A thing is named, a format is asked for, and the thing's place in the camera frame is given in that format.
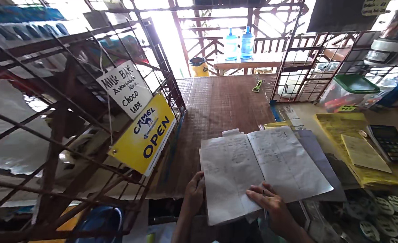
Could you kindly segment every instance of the notebook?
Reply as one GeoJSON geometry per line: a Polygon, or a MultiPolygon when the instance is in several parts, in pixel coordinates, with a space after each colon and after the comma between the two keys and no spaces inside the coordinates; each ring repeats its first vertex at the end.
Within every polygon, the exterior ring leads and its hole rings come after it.
{"type": "Polygon", "coordinates": [[[202,140],[200,160],[209,225],[259,210],[245,191],[262,181],[286,203],[334,189],[288,126],[202,140]]]}

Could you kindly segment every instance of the milk bar sign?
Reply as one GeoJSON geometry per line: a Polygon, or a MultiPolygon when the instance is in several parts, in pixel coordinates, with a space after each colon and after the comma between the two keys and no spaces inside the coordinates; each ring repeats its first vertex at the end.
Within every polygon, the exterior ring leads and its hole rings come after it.
{"type": "Polygon", "coordinates": [[[132,61],[126,61],[97,79],[118,105],[135,119],[152,98],[152,94],[132,61]]]}

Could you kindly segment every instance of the yellow notepad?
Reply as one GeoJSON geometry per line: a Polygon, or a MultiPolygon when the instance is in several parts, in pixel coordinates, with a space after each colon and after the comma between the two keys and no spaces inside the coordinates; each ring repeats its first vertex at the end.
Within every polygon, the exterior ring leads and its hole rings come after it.
{"type": "Polygon", "coordinates": [[[386,162],[367,141],[343,134],[342,139],[354,165],[392,173],[386,162]]]}

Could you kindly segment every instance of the string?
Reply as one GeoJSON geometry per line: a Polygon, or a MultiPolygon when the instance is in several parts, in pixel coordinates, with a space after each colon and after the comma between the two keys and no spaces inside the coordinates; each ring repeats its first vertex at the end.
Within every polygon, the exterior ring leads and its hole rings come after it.
{"type": "MultiPolygon", "coordinates": [[[[103,71],[103,47],[101,46],[100,41],[97,41],[99,47],[100,47],[100,70],[102,72],[102,74],[104,74],[103,71]]],[[[108,114],[109,114],[109,131],[110,131],[110,146],[113,145],[113,132],[112,132],[112,116],[110,114],[110,95],[109,95],[109,91],[106,90],[106,94],[107,94],[107,110],[108,110],[108,114]]]]}

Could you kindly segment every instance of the handwritten page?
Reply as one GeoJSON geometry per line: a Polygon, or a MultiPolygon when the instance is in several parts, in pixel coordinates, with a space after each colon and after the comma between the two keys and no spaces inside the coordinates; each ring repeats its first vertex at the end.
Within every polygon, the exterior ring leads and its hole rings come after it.
{"type": "Polygon", "coordinates": [[[367,141],[343,134],[342,139],[354,165],[392,173],[386,162],[367,141]]]}
{"type": "Polygon", "coordinates": [[[131,60],[110,70],[96,81],[133,120],[152,98],[151,92],[131,60]]]}
{"type": "Polygon", "coordinates": [[[334,189],[288,126],[247,136],[265,180],[286,203],[334,189]]]}
{"type": "Polygon", "coordinates": [[[245,194],[250,185],[264,181],[247,135],[218,137],[201,143],[208,224],[219,224],[260,209],[245,194]]]}
{"type": "Polygon", "coordinates": [[[297,130],[294,131],[295,134],[299,134],[299,142],[307,151],[308,155],[311,157],[313,162],[319,168],[320,172],[325,176],[328,182],[334,187],[334,190],[328,191],[326,193],[309,198],[315,201],[332,201],[332,202],[342,202],[347,201],[346,195],[342,188],[340,180],[337,178],[334,170],[329,164],[328,159],[320,147],[316,136],[311,130],[297,130]]]}

